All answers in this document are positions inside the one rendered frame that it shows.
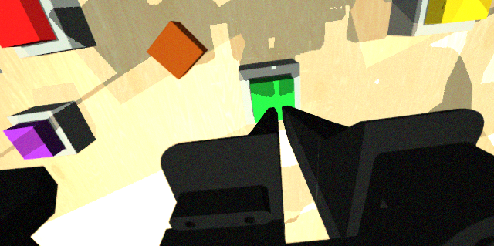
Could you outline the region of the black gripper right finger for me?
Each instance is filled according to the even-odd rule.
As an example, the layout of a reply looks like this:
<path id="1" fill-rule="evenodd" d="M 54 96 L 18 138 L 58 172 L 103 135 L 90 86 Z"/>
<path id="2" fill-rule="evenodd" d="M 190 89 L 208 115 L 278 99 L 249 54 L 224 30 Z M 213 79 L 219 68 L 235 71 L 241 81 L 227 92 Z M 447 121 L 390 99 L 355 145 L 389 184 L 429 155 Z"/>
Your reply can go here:
<path id="1" fill-rule="evenodd" d="M 344 126 L 292 106 L 283 124 L 329 239 L 357 236 L 375 157 L 383 152 L 476 145 L 483 115 L 471 109 L 442 110 L 365 120 Z"/>

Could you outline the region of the green button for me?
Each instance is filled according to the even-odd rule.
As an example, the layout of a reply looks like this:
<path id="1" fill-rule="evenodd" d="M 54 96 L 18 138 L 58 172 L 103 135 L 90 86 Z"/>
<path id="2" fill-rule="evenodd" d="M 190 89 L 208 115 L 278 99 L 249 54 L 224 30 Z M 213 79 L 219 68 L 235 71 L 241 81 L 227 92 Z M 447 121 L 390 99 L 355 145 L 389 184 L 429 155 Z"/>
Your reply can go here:
<path id="1" fill-rule="evenodd" d="M 279 121 L 282 106 L 301 110 L 300 62 L 257 62 L 239 65 L 238 72 L 246 125 L 258 123 L 269 107 L 276 108 Z"/>

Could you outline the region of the yellow button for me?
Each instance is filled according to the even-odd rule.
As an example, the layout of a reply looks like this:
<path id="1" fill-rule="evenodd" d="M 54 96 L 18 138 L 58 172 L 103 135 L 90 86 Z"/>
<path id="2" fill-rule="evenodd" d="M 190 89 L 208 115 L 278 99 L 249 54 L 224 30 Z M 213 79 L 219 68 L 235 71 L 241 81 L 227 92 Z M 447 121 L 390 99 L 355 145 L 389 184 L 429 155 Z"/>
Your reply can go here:
<path id="1" fill-rule="evenodd" d="M 392 0 L 387 35 L 414 37 L 472 30 L 492 0 Z"/>

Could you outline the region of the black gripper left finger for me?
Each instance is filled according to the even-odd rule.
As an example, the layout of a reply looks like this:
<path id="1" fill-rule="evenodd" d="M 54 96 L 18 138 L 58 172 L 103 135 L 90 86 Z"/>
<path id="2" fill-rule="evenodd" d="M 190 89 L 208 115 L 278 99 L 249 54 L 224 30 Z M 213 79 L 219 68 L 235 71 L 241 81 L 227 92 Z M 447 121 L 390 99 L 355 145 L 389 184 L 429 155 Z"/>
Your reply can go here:
<path id="1" fill-rule="evenodd" d="M 279 118 L 275 107 L 265 111 L 248 135 L 168 147 L 161 154 L 161 169 L 176 202 L 178 195 L 187 191 L 266 186 L 271 220 L 282 219 L 285 232 Z"/>

